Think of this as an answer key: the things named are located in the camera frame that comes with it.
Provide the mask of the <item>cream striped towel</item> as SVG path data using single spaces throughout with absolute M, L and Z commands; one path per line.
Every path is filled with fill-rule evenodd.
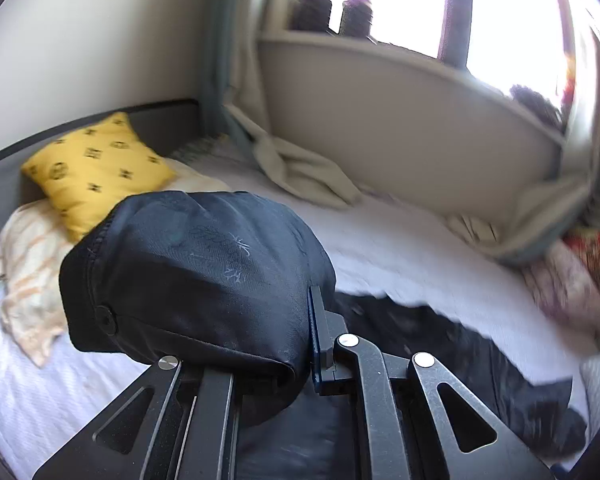
M 211 192 L 228 186 L 174 159 L 155 156 L 98 171 L 79 157 L 38 153 L 23 172 L 46 197 L 16 209 L 0 234 L 1 321 L 22 352 L 46 364 L 67 320 L 59 291 L 62 259 L 125 198 L 148 191 Z

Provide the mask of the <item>white textured bed cover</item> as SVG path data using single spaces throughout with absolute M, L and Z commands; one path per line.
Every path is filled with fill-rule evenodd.
M 597 352 L 595 339 L 547 318 L 519 274 L 474 252 L 434 214 L 381 195 L 346 210 L 296 200 L 227 144 L 185 162 L 293 209 L 325 247 L 343 292 L 428 304 L 493 339 L 530 382 L 570 379 L 572 408 L 588 409 L 580 365 Z M 67 337 L 36 366 L 0 321 L 0 454 L 12 473 L 31 478 L 142 369 L 125 356 L 76 351 Z

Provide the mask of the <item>yellow patterned cushion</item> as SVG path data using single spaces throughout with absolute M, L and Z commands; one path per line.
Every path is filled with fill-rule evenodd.
M 75 242 L 117 203 L 160 191 L 176 178 L 123 112 L 53 140 L 29 157 L 21 171 L 42 188 Z

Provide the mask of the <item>black patterned jacket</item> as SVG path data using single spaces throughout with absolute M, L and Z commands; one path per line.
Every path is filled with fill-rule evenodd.
M 433 354 L 536 455 L 584 448 L 568 379 L 533 385 L 494 342 L 437 314 L 336 289 L 332 262 L 287 206 L 246 192 L 122 200 L 61 263 L 72 344 L 151 364 L 163 356 L 248 380 L 242 479 L 350 479 L 349 403 L 309 378 L 309 292 L 383 352 Z

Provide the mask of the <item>dark bed headboard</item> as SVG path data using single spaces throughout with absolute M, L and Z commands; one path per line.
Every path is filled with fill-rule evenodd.
M 128 106 L 131 126 L 145 144 L 166 156 L 199 136 L 199 104 L 181 99 Z M 43 197 L 42 190 L 21 171 L 21 165 L 40 148 L 64 134 L 95 125 L 110 112 L 100 112 L 35 133 L 0 151 L 0 232 L 18 207 Z

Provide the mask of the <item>dark flower pot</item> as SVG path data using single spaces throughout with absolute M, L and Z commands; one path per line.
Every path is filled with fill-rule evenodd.
M 298 0 L 292 14 L 290 28 L 298 32 L 329 33 L 332 0 Z
M 346 0 L 342 5 L 339 35 L 370 39 L 373 10 L 370 0 Z

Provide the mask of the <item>orange leopard print fabric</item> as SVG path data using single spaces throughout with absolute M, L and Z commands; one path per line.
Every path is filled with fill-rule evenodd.
M 576 226 L 562 240 L 583 263 L 600 292 L 600 229 Z

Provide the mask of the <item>dark flower pot right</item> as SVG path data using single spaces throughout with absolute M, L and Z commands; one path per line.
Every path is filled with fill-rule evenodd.
M 370 39 L 373 10 L 370 0 L 346 0 L 342 5 L 339 35 Z

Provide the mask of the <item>dark flower pot left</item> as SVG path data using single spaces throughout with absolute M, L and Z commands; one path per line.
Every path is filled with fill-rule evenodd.
M 290 28 L 298 32 L 329 33 L 332 0 L 298 0 L 292 14 Z

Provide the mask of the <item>floral purple folded blanket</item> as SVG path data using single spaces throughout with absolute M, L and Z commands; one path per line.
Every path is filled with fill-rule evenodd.
M 525 266 L 522 276 L 545 316 L 574 330 L 600 333 L 600 288 L 582 259 L 562 240 Z

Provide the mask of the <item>beige left curtain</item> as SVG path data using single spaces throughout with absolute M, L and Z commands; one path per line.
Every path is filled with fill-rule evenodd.
M 346 208 L 361 193 L 331 160 L 273 133 L 258 57 L 268 0 L 209 0 L 200 68 L 206 136 L 226 134 L 276 185 L 302 200 Z

